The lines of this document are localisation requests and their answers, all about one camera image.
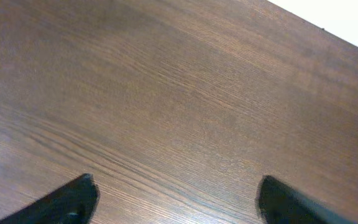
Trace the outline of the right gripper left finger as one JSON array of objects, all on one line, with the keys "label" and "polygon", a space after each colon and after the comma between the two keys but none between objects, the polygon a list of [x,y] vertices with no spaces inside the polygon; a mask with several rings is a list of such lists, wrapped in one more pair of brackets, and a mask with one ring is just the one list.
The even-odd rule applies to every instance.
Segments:
[{"label": "right gripper left finger", "polygon": [[98,202],[98,186],[85,173],[0,219],[0,224],[88,224]]}]

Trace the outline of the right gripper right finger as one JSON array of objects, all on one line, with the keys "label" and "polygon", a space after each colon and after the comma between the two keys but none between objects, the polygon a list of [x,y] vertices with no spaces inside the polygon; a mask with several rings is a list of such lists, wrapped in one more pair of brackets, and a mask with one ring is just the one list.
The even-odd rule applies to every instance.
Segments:
[{"label": "right gripper right finger", "polygon": [[268,224],[352,223],[272,175],[265,175],[260,181],[256,206]]}]

